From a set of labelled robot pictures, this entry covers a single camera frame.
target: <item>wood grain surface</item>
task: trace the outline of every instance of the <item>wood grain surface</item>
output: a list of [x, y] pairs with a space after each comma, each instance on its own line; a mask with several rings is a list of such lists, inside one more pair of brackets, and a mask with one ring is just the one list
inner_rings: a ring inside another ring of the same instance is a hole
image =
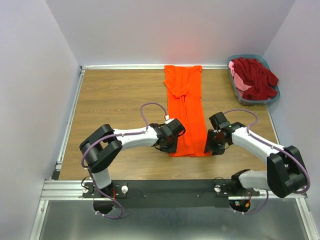
[[[158, 102], [167, 107], [164, 70], [86, 70], [63, 159], [60, 180], [81, 180], [88, 175], [80, 165], [80, 143], [103, 124], [116, 129], [136, 129], [144, 126], [140, 106]], [[226, 69], [202, 71], [202, 104], [207, 129], [208, 120], [220, 111], [236, 108], [257, 113], [259, 122], [251, 129], [276, 142], [265, 105], [242, 106], [235, 98]], [[144, 109], [149, 123], [162, 123], [164, 114], [156, 105]], [[228, 120], [245, 125], [254, 117], [245, 112], [230, 112]], [[245, 149], [232, 145], [223, 155], [210, 157], [169, 157], [153, 147], [136, 147], [122, 151], [109, 167], [112, 179], [173, 180], [230, 178], [243, 170], [264, 170], [265, 163]]]

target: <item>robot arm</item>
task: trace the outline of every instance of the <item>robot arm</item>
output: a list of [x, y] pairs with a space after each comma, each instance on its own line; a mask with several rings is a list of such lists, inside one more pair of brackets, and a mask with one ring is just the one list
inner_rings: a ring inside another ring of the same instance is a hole
[[120, 151], [140, 146], [158, 146], [161, 152], [175, 153], [178, 137], [185, 131], [177, 118], [168, 119], [163, 124], [151, 123], [147, 127], [127, 130], [112, 129], [105, 124], [84, 140], [79, 148], [83, 155], [91, 148], [85, 161], [97, 187], [103, 191], [112, 183], [108, 167]]
[[267, 171], [245, 169], [234, 174], [230, 185], [233, 192], [241, 188], [257, 188], [271, 190], [278, 197], [284, 198], [307, 184], [301, 168], [283, 153], [289, 153], [305, 169], [296, 147], [272, 143], [247, 131], [245, 125], [239, 122], [231, 124], [222, 112], [214, 114], [209, 120], [214, 130], [208, 131], [205, 152], [212, 151], [212, 155], [221, 155], [225, 152], [225, 144], [235, 144], [253, 153], [267, 165]]

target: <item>teal basket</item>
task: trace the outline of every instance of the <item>teal basket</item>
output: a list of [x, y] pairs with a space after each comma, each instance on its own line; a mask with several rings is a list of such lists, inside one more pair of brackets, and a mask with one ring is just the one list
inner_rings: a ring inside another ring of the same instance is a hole
[[279, 91], [279, 88], [278, 86], [275, 86], [273, 89], [276, 90], [278, 93], [275, 97], [273, 98], [270, 98], [268, 100], [261, 100], [261, 101], [254, 101], [254, 100], [247, 100], [247, 99], [244, 99], [242, 96], [239, 95], [238, 93], [238, 90], [236, 88], [236, 85], [235, 85], [235, 82], [234, 82], [234, 78], [232, 77], [231, 75], [231, 71], [230, 71], [230, 68], [229, 68], [229, 62], [232, 61], [233, 59], [238, 59], [240, 57], [243, 57], [244, 59], [257, 59], [258, 62], [262, 63], [262, 65], [269, 69], [269, 66], [266, 62], [266, 60], [264, 60], [261, 56], [259, 55], [252, 55], [252, 54], [243, 54], [243, 55], [233, 55], [231, 57], [229, 57], [227, 60], [226, 60], [226, 66], [228, 68], [228, 73], [229, 73], [229, 77], [230, 77], [230, 81], [231, 81], [231, 84], [233, 86], [233, 90], [234, 90], [234, 94], [235, 94], [235, 97], [236, 99], [239, 101], [239, 103], [241, 103], [242, 105], [261, 105], [261, 104], [269, 104], [269, 103], [272, 103], [272, 102], [275, 102], [276, 100], [278, 100], [278, 98], [280, 97], [280, 91]]

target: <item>folded orange garment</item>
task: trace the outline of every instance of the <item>folded orange garment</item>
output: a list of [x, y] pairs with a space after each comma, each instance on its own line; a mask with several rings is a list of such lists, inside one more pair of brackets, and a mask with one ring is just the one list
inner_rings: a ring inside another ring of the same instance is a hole
[[178, 138], [176, 153], [171, 157], [210, 156], [204, 153], [207, 130], [201, 102], [202, 66], [164, 66], [168, 97], [168, 114], [178, 118], [185, 127], [185, 134]]

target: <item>pink cloth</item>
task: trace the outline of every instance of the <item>pink cloth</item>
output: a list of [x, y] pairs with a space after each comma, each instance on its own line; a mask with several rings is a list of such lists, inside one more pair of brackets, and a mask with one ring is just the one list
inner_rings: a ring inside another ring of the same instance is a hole
[[229, 62], [229, 68], [231, 71], [231, 75], [233, 77], [234, 85], [235, 85], [236, 89], [238, 90], [239, 95], [242, 96], [244, 94], [244, 91], [251, 88], [251, 86], [245, 85], [244, 81], [241, 79], [241, 77], [239, 77], [239, 75], [237, 73], [235, 73], [234, 65], [235, 65], [235, 63], [233, 61]]

